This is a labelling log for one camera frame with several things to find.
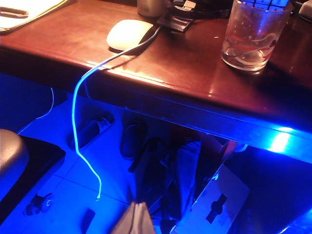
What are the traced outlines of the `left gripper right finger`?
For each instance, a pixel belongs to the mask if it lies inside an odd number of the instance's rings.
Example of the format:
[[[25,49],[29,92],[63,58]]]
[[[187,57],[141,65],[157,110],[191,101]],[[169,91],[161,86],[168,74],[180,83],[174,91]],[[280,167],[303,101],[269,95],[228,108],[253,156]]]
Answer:
[[[135,233],[136,234],[155,234],[154,225],[150,217],[146,203],[135,205]]]

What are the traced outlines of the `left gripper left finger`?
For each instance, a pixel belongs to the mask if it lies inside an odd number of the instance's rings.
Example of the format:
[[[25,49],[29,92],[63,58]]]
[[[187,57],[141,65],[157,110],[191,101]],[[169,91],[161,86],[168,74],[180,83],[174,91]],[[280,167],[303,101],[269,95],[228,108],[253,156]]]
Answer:
[[[135,216],[135,207],[136,203],[132,202],[114,226],[111,234],[129,234],[131,232]]]

